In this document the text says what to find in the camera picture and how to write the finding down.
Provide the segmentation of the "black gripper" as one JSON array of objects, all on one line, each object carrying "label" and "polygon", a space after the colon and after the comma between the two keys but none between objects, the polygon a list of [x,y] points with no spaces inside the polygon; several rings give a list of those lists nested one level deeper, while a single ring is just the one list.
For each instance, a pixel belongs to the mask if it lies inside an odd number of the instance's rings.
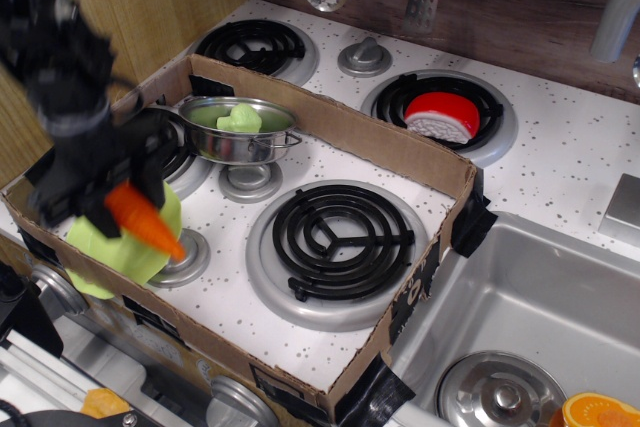
[{"label": "black gripper", "polygon": [[115,126],[106,121],[80,136],[56,140],[26,174],[29,205],[40,224],[54,227],[84,216],[106,238],[121,236],[105,197],[129,181],[157,209],[164,206],[164,162],[173,150],[166,115],[144,109]]}]

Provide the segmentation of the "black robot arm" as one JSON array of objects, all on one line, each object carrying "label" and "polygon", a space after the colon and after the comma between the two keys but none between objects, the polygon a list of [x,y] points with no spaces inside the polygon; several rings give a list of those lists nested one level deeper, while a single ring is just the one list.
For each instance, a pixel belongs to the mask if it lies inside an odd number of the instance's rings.
[{"label": "black robot arm", "polygon": [[106,237],[120,236],[123,225],[105,200],[125,181],[163,206],[163,162],[175,145],[167,119],[143,113],[140,94],[132,112],[114,119],[110,42],[91,30],[74,0],[1,0],[1,63],[53,142],[27,174],[46,225],[84,216]]}]

